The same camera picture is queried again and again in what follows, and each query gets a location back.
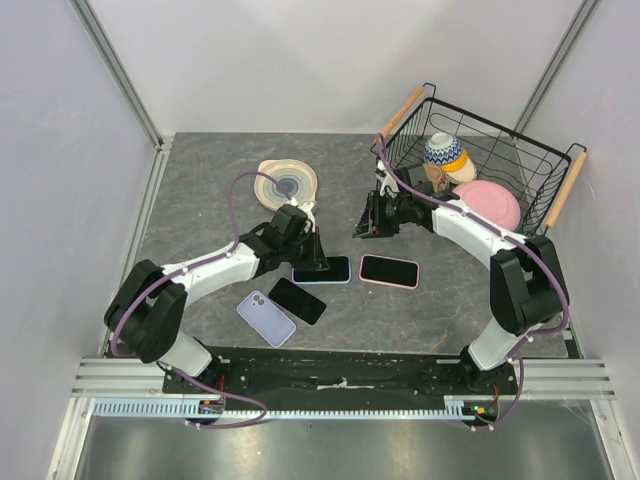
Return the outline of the lilac phone case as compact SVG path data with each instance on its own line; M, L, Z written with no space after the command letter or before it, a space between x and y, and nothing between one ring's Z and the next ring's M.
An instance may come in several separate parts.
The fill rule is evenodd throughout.
M242 300L236 312L273 348L281 347L296 332L296 324L259 291Z

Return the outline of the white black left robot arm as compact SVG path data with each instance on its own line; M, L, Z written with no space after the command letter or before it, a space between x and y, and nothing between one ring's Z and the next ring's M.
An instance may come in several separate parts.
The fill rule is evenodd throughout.
M288 201L227 246L196 259L159 266L136 263L108 307L104 323L112 332L110 352L141 362L160 362L185 373L185 382L208 393L219 382L209 350L181 332L185 310L201 298L239 282L259 278L288 264L299 271L323 271L314 201Z

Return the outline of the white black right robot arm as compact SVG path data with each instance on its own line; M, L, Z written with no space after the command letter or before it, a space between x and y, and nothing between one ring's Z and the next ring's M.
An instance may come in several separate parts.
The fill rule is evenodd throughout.
M448 239L489 272L492 318L460 354L458 381L467 392L483 392L494 372L528 342L562 330L569 320L569 295L553 242L500 228L451 191L435 192L430 181L413 183L410 171L375 169L377 185L368 193L357 238L385 238L403 224L415 224Z

